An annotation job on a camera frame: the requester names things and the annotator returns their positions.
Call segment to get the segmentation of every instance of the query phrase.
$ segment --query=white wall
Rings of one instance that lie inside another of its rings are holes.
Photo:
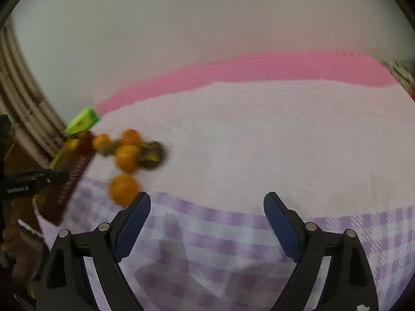
[[[252,51],[415,57],[415,33],[393,0],[22,0],[13,17],[66,121],[133,82]]]

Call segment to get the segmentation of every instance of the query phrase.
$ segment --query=blue rubber pad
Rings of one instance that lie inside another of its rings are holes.
[[[123,214],[123,220],[126,219],[126,221],[115,236],[113,258],[116,263],[119,263],[121,259],[130,254],[132,247],[150,214],[150,209],[150,196],[147,193],[141,192],[127,210],[119,212],[119,214]]]
[[[275,193],[268,193],[264,198],[264,212],[271,225],[275,236],[278,238],[281,247],[283,248],[285,255],[298,263],[301,259],[301,243],[300,238],[303,238],[302,231],[294,228],[290,223],[288,217],[294,211],[289,211],[283,204],[281,199]],[[300,217],[295,213],[299,221],[298,226],[300,227],[302,221]]]

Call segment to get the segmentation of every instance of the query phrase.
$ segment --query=pink cloth border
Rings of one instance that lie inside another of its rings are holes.
[[[333,80],[366,87],[396,83],[384,66],[366,54],[265,52],[186,66],[121,90],[96,105],[95,111],[102,116],[136,101],[187,91],[212,82],[267,80]]]

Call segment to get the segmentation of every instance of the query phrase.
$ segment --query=purple checkered cloth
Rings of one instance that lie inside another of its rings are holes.
[[[84,178],[60,227],[41,220],[49,247],[62,228],[75,234],[112,220],[120,207],[109,200],[106,185]],[[151,202],[144,228],[120,264],[147,311],[271,309],[295,265],[284,255],[265,216],[209,209],[165,193],[152,194]],[[414,273],[413,211],[404,207],[379,214],[303,218],[323,230],[353,228],[358,233],[380,310],[388,310]],[[109,310],[92,260],[86,263],[98,305]],[[318,302],[328,264],[325,259],[307,310]]]

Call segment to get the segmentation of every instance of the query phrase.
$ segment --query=orange fruit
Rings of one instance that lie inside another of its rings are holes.
[[[110,144],[110,143],[111,143],[111,139],[105,133],[101,133],[98,136],[94,137],[94,139],[92,139],[92,147],[97,152],[99,152],[101,150],[101,147],[103,145],[107,145],[107,144]]]
[[[120,174],[111,180],[109,196],[120,206],[128,206],[140,191],[137,181],[129,174]]]
[[[115,151],[115,163],[124,172],[130,173],[138,168],[137,156],[140,149],[134,145],[121,145]]]
[[[120,137],[120,145],[136,145],[139,146],[142,143],[140,134],[133,129],[125,130]]]

